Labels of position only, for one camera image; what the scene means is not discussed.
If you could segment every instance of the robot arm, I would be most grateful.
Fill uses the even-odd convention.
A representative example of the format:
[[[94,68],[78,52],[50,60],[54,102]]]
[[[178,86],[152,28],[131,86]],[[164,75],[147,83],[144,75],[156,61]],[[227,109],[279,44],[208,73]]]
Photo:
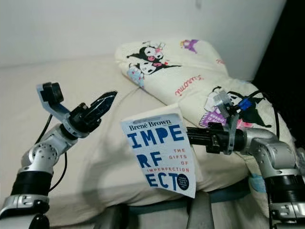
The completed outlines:
[[[247,102],[242,101],[242,109],[249,106]],[[236,129],[235,111],[240,107],[233,106],[226,93],[219,93],[215,103],[227,118],[226,130],[220,123],[209,123],[207,129],[188,127],[190,144],[204,145],[208,153],[229,155],[234,150],[252,155],[265,181],[272,219],[270,228],[305,228],[305,184],[293,150],[268,130]]]
[[[117,94],[105,93],[90,107],[81,103],[70,112],[60,104],[63,96],[58,83],[38,85],[37,92],[43,107],[62,123],[55,125],[22,157],[12,192],[0,211],[0,228],[49,228],[44,213],[49,210],[53,166],[78,138],[85,138],[100,125]]]

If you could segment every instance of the pillow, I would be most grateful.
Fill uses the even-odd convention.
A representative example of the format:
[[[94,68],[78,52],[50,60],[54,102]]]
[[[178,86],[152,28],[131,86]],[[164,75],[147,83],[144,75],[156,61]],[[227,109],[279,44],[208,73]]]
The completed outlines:
[[[219,91],[225,90],[233,104],[257,91],[251,83],[229,77],[217,51],[201,40],[128,43],[117,49],[115,58],[124,76],[163,103],[178,103],[183,116],[198,127],[207,127],[208,122],[225,124],[226,119],[213,100]],[[261,93],[251,102],[252,106],[240,113],[238,128],[265,128],[275,133],[272,105]],[[292,137],[280,116],[279,123],[280,140],[293,148]],[[253,175],[261,174],[252,156],[239,156],[244,158]]]

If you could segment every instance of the white wall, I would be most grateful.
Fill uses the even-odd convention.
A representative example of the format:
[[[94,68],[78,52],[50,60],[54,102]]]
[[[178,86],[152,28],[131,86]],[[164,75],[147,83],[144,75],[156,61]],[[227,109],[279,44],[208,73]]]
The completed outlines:
[[[285,0],[0,0],[0,67],[114,53],[123,42],[209,41],[252,79]]]

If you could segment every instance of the white bedsheet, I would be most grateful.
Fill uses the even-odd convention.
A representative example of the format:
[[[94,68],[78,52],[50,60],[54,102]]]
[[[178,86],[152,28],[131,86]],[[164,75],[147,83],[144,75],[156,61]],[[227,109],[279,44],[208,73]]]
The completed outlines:
[[[50,193],[51,225],[81,222],[114,204],[145,205],[179,197],[149,187],[120,127],[121,119],[164,104],[122,77],[112,56],[101,56],[0,69],[1,205],[10,194],[21,156],[34,144],[49,115],[35,89],[45,82],[60,83],[63,103],[71,110],[81,102],[89,105],[106,91],[119,92],[100,127],[68,152],[65,178]],[[226,187],[247,176],[239,156],[206,154],[204,146],[194,148],[202,175],[197,189]],[[63,164],[62,157],[55,166],[53,184]]]

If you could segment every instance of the book cover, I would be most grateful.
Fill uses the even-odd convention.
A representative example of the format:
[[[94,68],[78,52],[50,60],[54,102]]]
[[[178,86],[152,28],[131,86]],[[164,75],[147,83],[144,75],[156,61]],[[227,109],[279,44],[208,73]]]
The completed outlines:
[[[178,105],[129,117],[121,125],[148,184],[194,198],[193,150]]]

